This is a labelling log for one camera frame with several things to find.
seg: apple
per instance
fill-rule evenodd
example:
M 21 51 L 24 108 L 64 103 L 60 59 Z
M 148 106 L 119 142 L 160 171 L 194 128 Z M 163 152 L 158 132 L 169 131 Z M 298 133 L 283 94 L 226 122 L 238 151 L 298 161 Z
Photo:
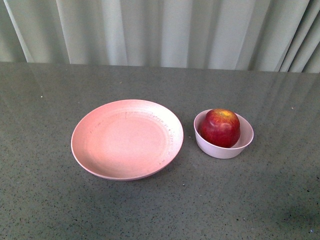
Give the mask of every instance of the apple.
M 233 111 L 212 109 L 200 123 L 199 134 L 213 145 L 231 148 L 240 138 L 239 118 Z

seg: speckled countertop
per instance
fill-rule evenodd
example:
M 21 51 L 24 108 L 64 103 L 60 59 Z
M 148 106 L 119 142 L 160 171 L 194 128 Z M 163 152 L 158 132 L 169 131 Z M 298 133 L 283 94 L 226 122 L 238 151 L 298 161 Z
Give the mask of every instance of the speckled countertop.
M 176 158 L 135 181 L 92 175 L 70 146 L 123 99 L 184 130 Z M 233 159 L 195 140 L 195 116 L 218 107 L 254 129 Z M 0 239 L 320 239 L 320 74 L 2 62 L 0 116 Z

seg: small bowl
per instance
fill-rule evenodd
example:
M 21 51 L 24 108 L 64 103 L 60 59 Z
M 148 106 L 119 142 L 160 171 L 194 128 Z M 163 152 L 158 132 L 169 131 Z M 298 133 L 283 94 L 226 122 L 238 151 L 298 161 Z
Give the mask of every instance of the small bowl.
M 236 114 L 240 121 L 241 134 L 239 140 L 231 148 L 213 145 L 208 141 L 204 140 L 198 132 L 200 123 L 205 119 L 207 112 L 209 112 L 210 110 L 211 109 L 199 113 L 194 119 L 193 126 L 195 131 L 196 142 L 198 146 L 201 148 L 201 150 L 211 157 L 217 159 L 234 158 L 252 142 L 252 140 L 254 139 L 254 130 L 247 120 L 245 120 L 242 116 Z

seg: pink plate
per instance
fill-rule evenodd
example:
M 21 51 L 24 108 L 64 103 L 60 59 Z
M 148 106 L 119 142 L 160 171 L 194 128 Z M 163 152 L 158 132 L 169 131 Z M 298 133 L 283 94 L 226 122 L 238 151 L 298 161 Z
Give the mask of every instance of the pink plate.
M 184 132 L 176 115 L 146 100 L 120 100 L 96 108 L 75 127 L 71 149 L 88 172 L 110 180 L 136 180 L 167 166 Z

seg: countertop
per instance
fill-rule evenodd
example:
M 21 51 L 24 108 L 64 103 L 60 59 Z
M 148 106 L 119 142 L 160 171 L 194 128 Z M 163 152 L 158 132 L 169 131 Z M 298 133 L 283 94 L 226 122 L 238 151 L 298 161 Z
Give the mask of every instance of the countertop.
M 174 160 L 140 180 L 97 177 L 71 151 L 77 123 L 123 99 L 183 127 Z M 235 158 L 196 143 L 213 108 L 253 127 Z M 1 62 L 0 115 L 1 239 L 320 239 L 320 74 Z

